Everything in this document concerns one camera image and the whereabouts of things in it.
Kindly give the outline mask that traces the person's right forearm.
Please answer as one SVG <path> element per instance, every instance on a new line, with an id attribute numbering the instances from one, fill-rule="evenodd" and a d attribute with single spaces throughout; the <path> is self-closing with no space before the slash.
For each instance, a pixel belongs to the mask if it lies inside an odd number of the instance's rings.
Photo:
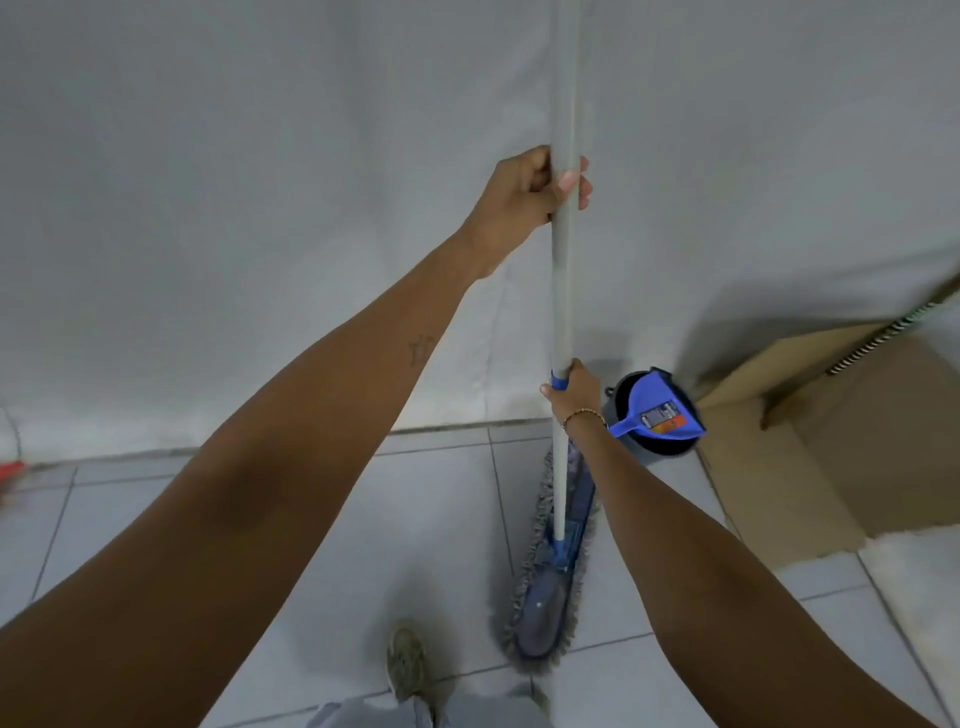
<path id="1" fill-rule="evenodd" d="M 607 429 L 571 440 L 666 660 L 718 728 L 936 728 Z"/>

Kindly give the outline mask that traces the grey-handled blue dust mop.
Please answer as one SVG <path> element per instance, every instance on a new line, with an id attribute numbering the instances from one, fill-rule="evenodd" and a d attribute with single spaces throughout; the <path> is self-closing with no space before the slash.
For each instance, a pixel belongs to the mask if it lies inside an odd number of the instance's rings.
<path id="1" fill-rule="evenodd" d="M 581 157 L 582 26 L 585 0 L 550 0 L 550 151 L 553 170 Z M 566 203 L 551 224 L 552 352 L 550 367 L 572 359 L 574 219 Z M 511 601 L 505 653 L 528 676 L 544 676 L 570 650 L 598 503 L 583 456 L 556 422 L 537 492 L 533 536 Z"/>

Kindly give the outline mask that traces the brown cardboard sheet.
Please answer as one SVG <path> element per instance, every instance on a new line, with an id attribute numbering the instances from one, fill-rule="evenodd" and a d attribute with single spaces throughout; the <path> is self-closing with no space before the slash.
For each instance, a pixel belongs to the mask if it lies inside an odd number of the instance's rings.
<path id="1" fill-rule="evenodd" d="M 960 271 L 924 303 L 953 292 L 938 310 L 960 302 Z M 778 339 L 695 400 L 702 465 L 767 568 L 960 526 L 960 370 L 913 333 L 920 323 L 824 376 L 893 321 Z"/>

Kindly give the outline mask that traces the white fabric backdrop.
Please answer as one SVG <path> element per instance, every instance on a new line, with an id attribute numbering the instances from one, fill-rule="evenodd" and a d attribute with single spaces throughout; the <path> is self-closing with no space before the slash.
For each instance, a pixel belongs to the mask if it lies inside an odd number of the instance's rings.
<path id="1" fill-rule="evenodd" d="M 575 355 L 696 382 L 960 264 L 960 0 L 0 0 L 0 462 L 196 447 L 550 137 Z"/>

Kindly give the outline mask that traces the blue dustpan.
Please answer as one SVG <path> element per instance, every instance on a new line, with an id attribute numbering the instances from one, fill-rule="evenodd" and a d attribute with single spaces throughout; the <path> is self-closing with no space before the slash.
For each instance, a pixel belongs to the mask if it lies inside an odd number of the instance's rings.
<path id="1" fill-rule="evenodd" d="M 614 412 L 607 428 L 615 437 L 695 443 L 707 434 L 696 405 L 667 370 L 629 373 L 606 394 Z"/>

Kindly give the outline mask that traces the red plastic object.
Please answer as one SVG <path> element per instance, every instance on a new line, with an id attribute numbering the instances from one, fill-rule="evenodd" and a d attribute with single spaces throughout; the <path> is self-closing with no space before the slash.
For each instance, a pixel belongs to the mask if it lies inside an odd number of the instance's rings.
<path id="1" fill-rule="evenodd" d="M 0 457 L 0 513 L 2 513 L 8 504 L 15 481 L 27 468 L 27 462 L 24 457 L 22 435 L 18 424 L 9 408 L 2 403 L 0 403 L 0 415 L 3 416 L 13 443 L 13 454 L 9 457 Z"/>

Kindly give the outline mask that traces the person's left forearm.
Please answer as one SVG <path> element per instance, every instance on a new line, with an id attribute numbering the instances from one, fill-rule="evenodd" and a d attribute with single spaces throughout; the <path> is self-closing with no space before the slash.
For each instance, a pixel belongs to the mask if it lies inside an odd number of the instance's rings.
<path id="1" fill-rule="evenodd" d="M 0 629 L 0 728 L 198 728 L 282 609 L 471 286 L 465 223 L 280 371 L 116 538 Z"/>

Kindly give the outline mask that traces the dark grey bucket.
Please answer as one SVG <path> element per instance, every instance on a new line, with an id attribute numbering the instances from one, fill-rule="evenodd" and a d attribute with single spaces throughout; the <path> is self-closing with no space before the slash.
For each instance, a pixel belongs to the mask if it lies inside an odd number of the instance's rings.
<path id="1" fill-rule="evenodd" d="M 608 390 L 613 387 L 614 386 L 606 388 L 605 400 L 602 406 L 602 415 L 606 420 L 607 426 L 612 423 L 615 414 L 613 403 L 609 400 L 607 395 Z M 627 435 L 619 438 L 616 436 L 614 437 L 624 444 L 628 450 L 630 450 L 641 460 L 641 462 L 645 464 L 651 464 L 653 462 L 657 462 L 658 460 L 684 456 L 694 450 L 700 441 L 699 439 L 695 443 L 659 442 L 641 438 L 636 435 Z"/>

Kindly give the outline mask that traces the person's grey shoe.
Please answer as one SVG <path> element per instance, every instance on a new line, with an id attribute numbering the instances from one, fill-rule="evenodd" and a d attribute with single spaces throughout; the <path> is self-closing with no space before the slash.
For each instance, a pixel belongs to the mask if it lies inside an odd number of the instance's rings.
<path id="1" fill-rule="evenodd" d="M 410 621 L 393 625 L 384 652 L 385 672 L 390 692 L 397 703 L 418 698 L 428 707 L 435 703 L 434 680 L 419 629 Z"/>

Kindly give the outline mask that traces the person's left hand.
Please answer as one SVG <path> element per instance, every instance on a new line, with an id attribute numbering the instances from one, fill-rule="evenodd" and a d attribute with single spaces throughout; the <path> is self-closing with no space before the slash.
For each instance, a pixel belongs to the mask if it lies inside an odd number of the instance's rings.
<path id="1" fill-rule="evenodd" d="M 551 163 L 550 147 L 544 144 L 501 159 L 495 165 L 456 234 L 474 282 L 495 273 L 537 229 L 551 223 L 565 204 L 571 203 L 573 209 L 580 212 L 589 206 L 594 191 L 586 177 L 589 159 L 581 155 L 559 171 L 553 170 Z M 571 193 L 567 199 L 551 199 L 527 192 L 533 173 L 541 168 L 549 168 L 554 173 L 580 170 L 579 194 Z"/>

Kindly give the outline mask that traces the person's right hand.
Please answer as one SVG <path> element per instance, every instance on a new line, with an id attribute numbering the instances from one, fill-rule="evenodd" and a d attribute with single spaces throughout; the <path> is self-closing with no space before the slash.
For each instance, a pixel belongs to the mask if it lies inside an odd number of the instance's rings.
<path id="1" fill-rule="evenodd" d="M 575 439 L 582 431 L 606 430 L 601 394 L 599 379 L 582 362 L 581 368 L 571 375 L 566 391 L 544 398 L 556 423 Z"/>

